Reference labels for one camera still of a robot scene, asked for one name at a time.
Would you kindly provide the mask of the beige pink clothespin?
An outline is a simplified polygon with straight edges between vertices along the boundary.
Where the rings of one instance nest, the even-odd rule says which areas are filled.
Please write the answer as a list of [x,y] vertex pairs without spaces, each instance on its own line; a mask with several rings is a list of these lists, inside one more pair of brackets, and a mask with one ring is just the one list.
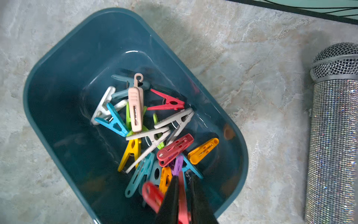
[[142,82],[143,80],[143,75],[141,73],[136,73],[134,75],[133,87],[128,89],[131,128],[135,133],[141,132],[143,126],[144,93],[143,89],[139,86],[139,82]]

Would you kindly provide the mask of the light teal clothespin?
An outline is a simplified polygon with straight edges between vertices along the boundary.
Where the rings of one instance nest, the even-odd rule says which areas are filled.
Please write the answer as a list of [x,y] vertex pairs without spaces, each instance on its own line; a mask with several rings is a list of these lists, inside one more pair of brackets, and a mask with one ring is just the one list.
[[125,196],[130,198],[134,195],[136,190],[142,194],[142,187],[145,181],[149,180],[151,171],[154,164],[154,153],[149,153],[149,155],[139,163],[138,168],[134,172],[126,190]]

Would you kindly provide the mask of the grey clothespin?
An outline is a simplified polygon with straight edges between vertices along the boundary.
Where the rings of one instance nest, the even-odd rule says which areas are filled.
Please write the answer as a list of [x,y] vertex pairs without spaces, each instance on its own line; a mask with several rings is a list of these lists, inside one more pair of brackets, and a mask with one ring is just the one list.
[[171,130],[169,127],[162,127],[159,129],[152,129],[149,131],[145,131],[145,132],[141,132],[138,134],[134,134],[131,136],[127,136],[126,140],[135,140],[135,139],[140,139],[140,138],[145,138],[148,137],[149,140],[151,141],[150,146],[141,154],[141,156],[139,156],[138,159],[136,159],[136,161],[131,164],[129,166],[129,168],[125,171],[127,174],[130,173],[130,171],[139,163],[141,162],[144,158],[146,158],[149,153],[151,153],[155,148],[157,148],[157,146],[162,143],[171,133]]
[[166,145],[170,145],[178,138],[178,136],[184,130],[186,125],[191,121],[194,115],[195,112],[193,111],[193,109],[187,108],[155,124],[154,128],[158,129],[173,122],[176,122],[178,124],[175,130],[173,131],[173,133],[169,136],[169,138],[166,141]]

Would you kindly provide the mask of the yellow clothespin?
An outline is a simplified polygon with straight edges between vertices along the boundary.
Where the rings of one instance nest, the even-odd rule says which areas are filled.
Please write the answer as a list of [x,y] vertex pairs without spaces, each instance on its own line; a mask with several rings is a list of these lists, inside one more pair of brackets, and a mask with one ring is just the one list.
[[123,170],[130,156],[134,156],[134,160],[137,160],[141,156],[141,142],[141,139],[129,140],[126,150],[118,166],[118,172],[121,172]]

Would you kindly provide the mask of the purple clothespin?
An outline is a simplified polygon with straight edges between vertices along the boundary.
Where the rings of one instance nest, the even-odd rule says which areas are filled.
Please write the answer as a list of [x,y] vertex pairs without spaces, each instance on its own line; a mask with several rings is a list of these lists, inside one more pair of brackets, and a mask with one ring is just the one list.
[[184,156],[180,154],[177,156],[172,162],[170,162],[170,168],[172,170],[172,175],[178,176],[179,173],[182,171]]

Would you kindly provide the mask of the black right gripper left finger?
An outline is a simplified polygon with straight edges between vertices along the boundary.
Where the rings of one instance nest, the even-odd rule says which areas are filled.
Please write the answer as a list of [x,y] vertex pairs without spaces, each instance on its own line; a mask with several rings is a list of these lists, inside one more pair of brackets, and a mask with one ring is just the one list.
[[174,176],[167,190],[165,198],[156,215],[155,224],[177,224],[179,211],[179,178]]

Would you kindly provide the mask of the green clothespin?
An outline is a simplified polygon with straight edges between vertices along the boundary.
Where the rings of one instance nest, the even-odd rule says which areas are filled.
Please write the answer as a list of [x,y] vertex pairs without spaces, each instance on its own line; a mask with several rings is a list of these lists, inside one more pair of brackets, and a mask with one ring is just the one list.
[[[146,113],[147,111],[147,106],[144,106],[143,108],[143,115]],[[129,107],[129,103],[127,103],[126,105],[126,126],[128,127],[129,129],[129,133],[127,134],[127,136],[131,136],[134,134],[134,132],[132,131],[131,129],[131,119],[130,119],[130,107]],[[148,131],[149,129],[146,127],[146,126],[142,126],[142,131]],[[159,150],[163,149],[165,147],[165,144],[162,142],[160,143],[157,148]]]

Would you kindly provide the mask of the white clothespin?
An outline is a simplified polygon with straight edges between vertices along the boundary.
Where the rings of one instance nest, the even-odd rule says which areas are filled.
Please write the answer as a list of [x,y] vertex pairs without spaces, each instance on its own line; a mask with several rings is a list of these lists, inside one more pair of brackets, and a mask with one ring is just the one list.
[[[112,117],[111,112],[109,111],[107,104],[111,102],[112,100],[112,94],[114,94],[116,91],[115,87],[113,86],[109,86],[106,90],[106,92],[104,93],[104,95],[102,96],[94,114],[92,115],[91,118],[91,123],[93,125],[99,125],[99,123],[97,121],[95,121],[95,118],[102,118],[102,119],[108,119],[110,117]],[[114,105],[114,108],[116,110],[117,113],[119,113],[119,111],[121,109],[123,109],[124,107],[126,107],[128,103],[127,99],[124,99],[122,101],[120,101],[119,103]]]

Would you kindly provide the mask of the red pink clothespin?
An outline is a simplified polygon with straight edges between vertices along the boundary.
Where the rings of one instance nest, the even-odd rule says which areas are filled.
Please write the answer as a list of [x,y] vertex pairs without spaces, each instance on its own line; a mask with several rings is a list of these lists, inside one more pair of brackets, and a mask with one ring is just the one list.
[[[191,214],[187,208],[186,190],[184,184],[184,172],[179,174],[179,200],[178,200],[178,224],[190,224]],[[158,214],[165,196],[151,182],[146,182],[142,188],[143,199]]]

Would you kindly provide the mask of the dark teal clothespin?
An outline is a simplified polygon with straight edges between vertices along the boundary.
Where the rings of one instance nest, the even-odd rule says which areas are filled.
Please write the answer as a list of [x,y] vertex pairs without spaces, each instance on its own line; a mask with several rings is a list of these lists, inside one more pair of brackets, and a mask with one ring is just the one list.
[[150,181],[151,183],[153,183],[157,188],[159,188],[159,184],[160,184],[160,178],[161,178],[161,172],[162,172],[162,167],[159,165],[158,163],[158,159],[154,159],[153,162],[153,167],[150,173],[150,176],[148,177],[147,175],[145,175],[143,177],[143,179],[141,180],[140,184],[139,184],[139,194],[142,195],[142,188],[145,182]]
[[[122,98],[127,97],[128,96],[128,88],[131,88],[134,86],[134,78],[117,75],[117,74],[113,74],[112,78],[117,81],[126,83],[126,88],[124,90],[121,90],[121,91],[118,91],[118,92],[115,92],[114,94],[112,94],[112,98],[113,99],[122,99]],[[139,87],[141,87],[144,91],[146,91],[151,87],[151,84],[147,81],[143,81],[141,83],[141,85],[139,85]]]

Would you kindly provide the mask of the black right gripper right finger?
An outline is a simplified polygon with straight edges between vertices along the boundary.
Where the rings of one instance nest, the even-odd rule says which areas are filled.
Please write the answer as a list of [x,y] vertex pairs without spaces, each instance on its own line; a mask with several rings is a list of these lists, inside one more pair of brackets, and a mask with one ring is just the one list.
[[196,174],[190,176],[190,190],[192,224],[218,224]]

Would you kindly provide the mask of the cyan clothespin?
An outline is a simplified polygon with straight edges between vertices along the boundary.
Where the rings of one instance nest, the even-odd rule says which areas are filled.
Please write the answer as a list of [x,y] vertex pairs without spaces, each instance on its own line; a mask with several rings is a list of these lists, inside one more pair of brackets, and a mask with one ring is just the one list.
[[184,178],[184,186],[185,189],[187,189],[187,181],[186,181],[186,172],[192,171],[194,174],[196,174],[200,179],[204,179],[204,176],[202,175],[202,173],[188,160],[188,158],[182,153],[181,154],[183,156],[183,166],[182,166],[182,171],[183,171],[183,178]]
[[125,125],[125,123],[123,122],[123,120],[121,119],[121,117],[119,116],[115,107],[111,103],[107,103],[107,108],[113,118],[111,121],[107,121],[100,117],[96,117],[94,120],[97,121],[99,124],[103,125],[104,127],[119,134],[120,136],[126,137],[127,134],[129,133],[129,130]]

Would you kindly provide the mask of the orange clothespin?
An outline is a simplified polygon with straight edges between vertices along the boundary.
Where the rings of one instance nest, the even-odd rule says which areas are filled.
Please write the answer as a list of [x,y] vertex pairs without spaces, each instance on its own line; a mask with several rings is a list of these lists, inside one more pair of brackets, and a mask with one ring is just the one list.
[[196,165],[202,161],[218,144],[219,139],[212,138],[189,152],[187,157],[192,164]]
[[159,190],[163,193],[163,195],[166,194],[170,182],[172,179],[172,171],[170,167],[163,167],[161,171],[161,177],[160,177],[160,183],[159,183]]

